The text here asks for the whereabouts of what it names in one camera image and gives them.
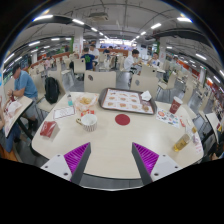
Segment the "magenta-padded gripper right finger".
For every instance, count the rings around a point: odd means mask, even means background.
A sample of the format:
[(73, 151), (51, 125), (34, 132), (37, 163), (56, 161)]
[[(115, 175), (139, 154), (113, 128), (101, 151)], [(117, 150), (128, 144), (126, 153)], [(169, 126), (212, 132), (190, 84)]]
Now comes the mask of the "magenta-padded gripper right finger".
[(167, 154), (159, 155), (137, 143), (132, 143), (132, 154), (144, 185), (181, 170)]

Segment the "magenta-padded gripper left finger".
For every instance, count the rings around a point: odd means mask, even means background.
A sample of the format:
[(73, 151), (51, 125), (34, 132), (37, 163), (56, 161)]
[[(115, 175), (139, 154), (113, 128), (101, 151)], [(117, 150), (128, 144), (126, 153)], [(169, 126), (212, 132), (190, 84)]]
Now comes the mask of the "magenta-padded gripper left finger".
[(90, 154), (91, 144), (85, 143), (65, 155), (56, 154), (42, 166), (42, 169), (79, 184)]

